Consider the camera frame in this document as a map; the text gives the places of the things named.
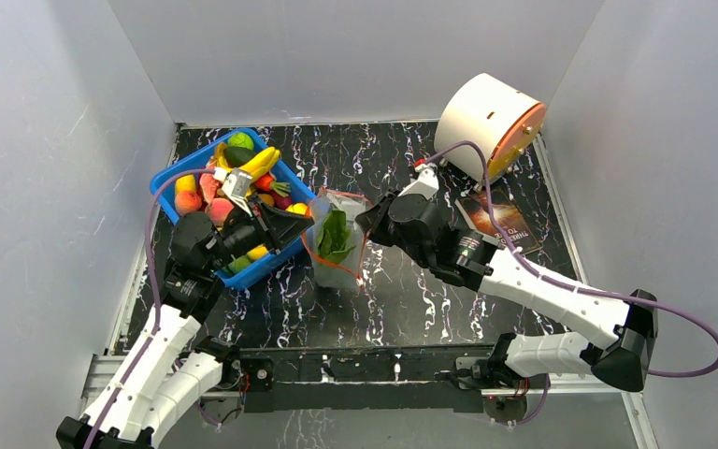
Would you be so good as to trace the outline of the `clear zip top bag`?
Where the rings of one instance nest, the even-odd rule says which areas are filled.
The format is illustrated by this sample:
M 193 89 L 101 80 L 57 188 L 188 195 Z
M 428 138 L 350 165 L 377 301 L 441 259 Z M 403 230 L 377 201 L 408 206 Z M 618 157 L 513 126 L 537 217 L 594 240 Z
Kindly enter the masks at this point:
M 361 195 L 321 188 L 308 204 L 314 226 L 303 237 L 321 288 L 360 290 L 364 287 L 366 235 L 358 216 L 371 207 Z

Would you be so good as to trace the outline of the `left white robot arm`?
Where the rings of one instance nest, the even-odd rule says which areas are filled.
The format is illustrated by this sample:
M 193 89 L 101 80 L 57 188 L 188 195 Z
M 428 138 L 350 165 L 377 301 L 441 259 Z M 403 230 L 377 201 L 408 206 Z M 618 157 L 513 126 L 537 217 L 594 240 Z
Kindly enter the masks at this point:
M 258 246 L 278 253 L 313 221 L 252 197 L 221 227 L 202 211 L 178 219 L 162 282 L 142 335 L 98 398 L 56 430 L 62 448 L 155 448 L 180 416 L 210 388 L 237 385 L 239 350 L 215 338 L 199 343 L 179 369 L 173 364 L 198 332 L 224 284 L 217 271 Z

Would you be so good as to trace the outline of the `yellow bell pepper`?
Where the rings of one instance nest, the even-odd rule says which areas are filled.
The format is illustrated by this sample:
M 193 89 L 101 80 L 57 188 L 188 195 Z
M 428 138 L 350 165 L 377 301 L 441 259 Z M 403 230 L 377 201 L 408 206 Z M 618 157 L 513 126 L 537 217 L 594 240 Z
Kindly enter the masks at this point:
M 303 216 L 310 216 L 309 205 L 305 203 L 294 203 L 286 208 L 286 211 Z

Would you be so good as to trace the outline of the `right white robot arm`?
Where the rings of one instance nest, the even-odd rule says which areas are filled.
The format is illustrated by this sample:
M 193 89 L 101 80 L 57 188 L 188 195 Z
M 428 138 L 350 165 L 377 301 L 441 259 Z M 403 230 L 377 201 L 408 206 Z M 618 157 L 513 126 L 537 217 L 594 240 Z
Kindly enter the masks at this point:
M 623 391 L 643 390 L 658 334 L 651 293 L 637 289 L 620 301 L 543 267 L 530 273 L 498 240 L 450 224 L 419 194 L 390 192 L 356 222 L 371 241 L 398 247 L 447 284 L 504 298 L 567 327 L 563 334 L 500 337 L 481 370 L 496 384 L 574 373 Z

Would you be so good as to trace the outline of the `green leaf vegetable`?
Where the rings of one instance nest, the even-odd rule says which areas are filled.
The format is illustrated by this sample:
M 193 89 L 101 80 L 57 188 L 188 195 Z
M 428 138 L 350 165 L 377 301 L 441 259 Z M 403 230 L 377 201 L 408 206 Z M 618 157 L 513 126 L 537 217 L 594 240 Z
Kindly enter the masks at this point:
M 315 253 L 323 261 L 341 264 L 354 249 L 352 228 L 343 210 L 330 210 L 316 234 Z

